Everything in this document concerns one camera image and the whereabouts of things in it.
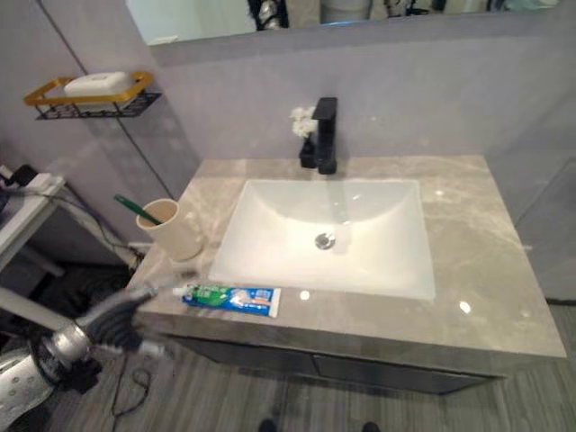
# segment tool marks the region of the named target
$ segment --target toothpaste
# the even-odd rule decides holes
[[[280,303],[280,289],[230,288],[195,283],[188,285],[182,301],[202,308],[253,313],[275,318]]]

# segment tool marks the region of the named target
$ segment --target soap bar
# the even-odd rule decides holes
[[[109,96],[123,93],[134,85],[134,78],[126,72],[103,72],[81,76],[64,86],[64,93],[69,97]],[[121,108],[130,101],[121,104]],[[111,103],[79,103],[85,111],[114,109]]]

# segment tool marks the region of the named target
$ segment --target green toothbrush handle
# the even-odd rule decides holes
[[[130,201],[128,198],[126,198],[125,196],[122,196],[120,194],[116,194],[114,196],[114,200],[116,200],[118,203],[124,205],[124,207],[126,207],[128,210],[131,210],[132,212],[135,212],[136,214],[138,214],[139,216],[143,217],[144,219],[152,222],[155,225],[161,225],[162,221],[156,219],[154,216],[152,216],[150,213],[148,213],[147,211],[145,211],[144,209],[142,209],[139,205],[137,205],[135,202]]]

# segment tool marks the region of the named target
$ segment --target white sink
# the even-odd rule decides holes
[[[249,180],[210,279],[432,300],[419,184]]]

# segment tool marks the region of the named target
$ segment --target marble countertop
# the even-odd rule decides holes
[[[205,281],[242,187],[251,178],[329,181],[301,168],[298,159],[204,161],[180,204],[198,212],[209,239],[193,261]],[[436,280],[433,301],[326,291],[310,291],[303,301],[300,290],[284,288],[278,317],[269,319],[192,308],[164,290],[140,308],[139,319],[175,336],[486,374],[566,356],[483,157],[350,158],[339,162],[331,178],[419,182]],[[132,282],[173,273],[155,245]]]

